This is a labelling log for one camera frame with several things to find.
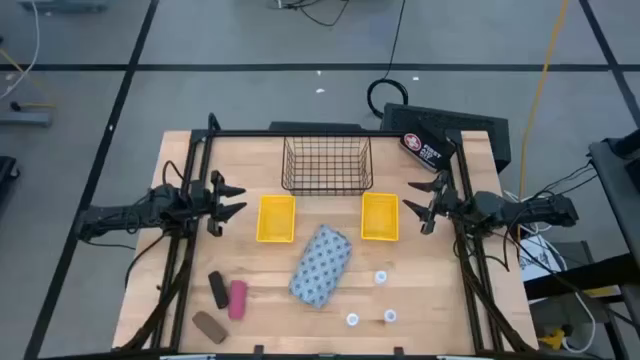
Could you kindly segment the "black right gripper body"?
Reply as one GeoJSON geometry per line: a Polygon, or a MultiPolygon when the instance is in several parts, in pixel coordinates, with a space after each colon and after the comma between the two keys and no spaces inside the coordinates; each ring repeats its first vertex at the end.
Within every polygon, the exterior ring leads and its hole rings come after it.
{"type": "Polygon", "coordinates": [[[428,205],[431,216],[428,222],[423,222],[421,233],[429,235],[435,228],[435,217],[437,215],[448,217],[451,212],[455,212],[461,204],[458,192],[451,188],[452,180],[448,171],[442,171],[436,179],[441,181],[441,191],[432,192],[433,197],[428,205]]]}

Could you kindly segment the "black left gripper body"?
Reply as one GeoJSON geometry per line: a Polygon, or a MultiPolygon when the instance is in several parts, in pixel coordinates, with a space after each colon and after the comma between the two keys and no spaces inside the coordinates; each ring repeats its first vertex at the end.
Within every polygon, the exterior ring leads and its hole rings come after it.
{"type": "Polygon", "coordinates": [[[207,231],[214,237],[221,237],[223,235],[221,225],[223,205],[220,203],[217,186],[224,183],[224,177],[218,170],[211,172],[211,183],[213,189],[209,190],[204,180],[191,182],[191,207],[196,216],[208,215],[207,231]]]}

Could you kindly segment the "black bandage roll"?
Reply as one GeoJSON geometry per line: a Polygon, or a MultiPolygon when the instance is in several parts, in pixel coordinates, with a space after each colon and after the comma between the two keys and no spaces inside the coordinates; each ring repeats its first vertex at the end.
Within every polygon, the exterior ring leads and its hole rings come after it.
{"type": "Polygon", "coordinates": [[[208,275],[209,284],[218,309],[224,309],[229,305],[229,295],[224,279],[219,271],[213,271],[208,275]]]}

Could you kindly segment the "pink bandage roll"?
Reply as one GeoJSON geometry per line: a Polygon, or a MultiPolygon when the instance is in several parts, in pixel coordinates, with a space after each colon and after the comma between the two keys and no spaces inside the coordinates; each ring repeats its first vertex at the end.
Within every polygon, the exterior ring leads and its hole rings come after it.
{"type": "Polygon", "coordinates": [[[241,280],[232,280],[229,292],[228,316],[231,320],[241,320],[246,312],[248,285],[241,280]]]}

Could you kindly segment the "grey patterned fabric pouch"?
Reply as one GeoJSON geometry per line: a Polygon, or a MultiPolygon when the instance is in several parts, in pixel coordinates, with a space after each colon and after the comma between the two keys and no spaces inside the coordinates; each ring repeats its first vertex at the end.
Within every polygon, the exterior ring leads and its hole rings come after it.
{"type": "Polygon", "coordinates": [[[351,242],[321,225],[305,246],[288,290],[304,304],[320,309],[336,290],[353,254],[351,242]]]}

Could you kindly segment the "black first aid kit bag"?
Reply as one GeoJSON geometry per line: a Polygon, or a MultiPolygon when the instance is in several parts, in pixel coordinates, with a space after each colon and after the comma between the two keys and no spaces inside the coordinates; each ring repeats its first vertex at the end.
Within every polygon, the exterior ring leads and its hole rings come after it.
{"type": "Polygon", "coordinates": [[[454,145],[445,137],[422,130],[403,134],[399,144],[423,167],[433,173],[448,169],[455,151],[454,145]]]}

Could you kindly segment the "yellow plastic bin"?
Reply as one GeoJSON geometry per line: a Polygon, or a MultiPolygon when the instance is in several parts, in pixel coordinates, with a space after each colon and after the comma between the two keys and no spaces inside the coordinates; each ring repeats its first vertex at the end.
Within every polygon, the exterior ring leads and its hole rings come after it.
{"type": "Polygon", "coordinates": [[[365,192],[361,206],[361,238],[372,241],[399,240],[398,196],[365,192]]]}
{"type": "Polygon", "coordinates": [[[296,199],[290,195],[263,195],[260,198],[256,241],[292,243],[295,238],[296,199]]]}

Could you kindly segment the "black perforated computer case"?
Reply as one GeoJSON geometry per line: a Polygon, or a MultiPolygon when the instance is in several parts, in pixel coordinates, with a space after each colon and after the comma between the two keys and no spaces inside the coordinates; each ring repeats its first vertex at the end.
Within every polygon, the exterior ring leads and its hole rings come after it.
{"type": "Polygon", "coordinates": [[[385,105],[381,130],[405,131],[413,125],[430,125],[461,131],[485,131],[489,137],[497,173],[501,173],[511,163],[507,119],[393,103],[385,105]]]}

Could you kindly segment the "black flat box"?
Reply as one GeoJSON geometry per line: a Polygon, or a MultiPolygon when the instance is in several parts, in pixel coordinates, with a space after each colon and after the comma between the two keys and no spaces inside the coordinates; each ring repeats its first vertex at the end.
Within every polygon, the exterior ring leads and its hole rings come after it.
{"type": "Polygon", "coordinates": [[[323,123],[323,122],[271,122],[268,130],[284,133],[351,133],[361,132],[358,124],[323,123]]]}

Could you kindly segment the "white printed bag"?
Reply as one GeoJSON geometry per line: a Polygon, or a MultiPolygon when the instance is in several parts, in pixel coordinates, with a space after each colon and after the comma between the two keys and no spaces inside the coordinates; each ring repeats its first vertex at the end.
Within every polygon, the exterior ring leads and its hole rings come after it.
{"type": "Polygon", "coordinates": [[[523,250],[520,251],[519,265],[524,282],[567,269],[557,249],[541,235],[528,237],[520,245],[523,250]]]}

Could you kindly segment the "black metal beam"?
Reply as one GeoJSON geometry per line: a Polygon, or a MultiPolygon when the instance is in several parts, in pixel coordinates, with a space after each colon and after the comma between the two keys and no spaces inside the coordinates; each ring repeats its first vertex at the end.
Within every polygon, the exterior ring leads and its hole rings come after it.
{"type": "Polygon", "coordinates": [[[640,266],[631,254],[552,273],[524,283],[529,300],[613,285],[640,285],[640,266]]]}

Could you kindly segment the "black side cart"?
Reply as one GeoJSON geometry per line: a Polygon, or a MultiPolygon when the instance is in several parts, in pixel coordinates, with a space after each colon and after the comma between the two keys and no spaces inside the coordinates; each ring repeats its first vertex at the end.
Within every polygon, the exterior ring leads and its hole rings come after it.
{"type": "Polygon", "coordinates": [[[640,129],[588,147],[630,253],[640,265],[640,129]]]}

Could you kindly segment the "yellow power plug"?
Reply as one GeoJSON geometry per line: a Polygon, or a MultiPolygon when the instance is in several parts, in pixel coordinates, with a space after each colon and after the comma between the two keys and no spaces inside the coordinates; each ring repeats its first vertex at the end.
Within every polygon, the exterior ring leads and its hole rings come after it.
{"type": "Polygon", "coordinates": [[[566,331],[563,328],[556,328],[550,334],[543,335],[538,341],[554,351],[558,351],[566,337],[566,331]]]}

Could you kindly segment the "grey metal floor bar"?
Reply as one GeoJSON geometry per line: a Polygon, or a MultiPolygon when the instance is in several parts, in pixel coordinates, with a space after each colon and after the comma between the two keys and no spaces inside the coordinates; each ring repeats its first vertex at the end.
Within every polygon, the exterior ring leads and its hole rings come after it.
{"type": "Polygon", "coordinates": [[[26,11],[58,13],[98,13],[108,9],[107,0],[16,0],[26,11]]]}
{"type": "Polygon", "coordinates": [[[49,127],[51,115],[45,112],[3,112],[0,113],[0,125],[22,125],[49,127]]]}

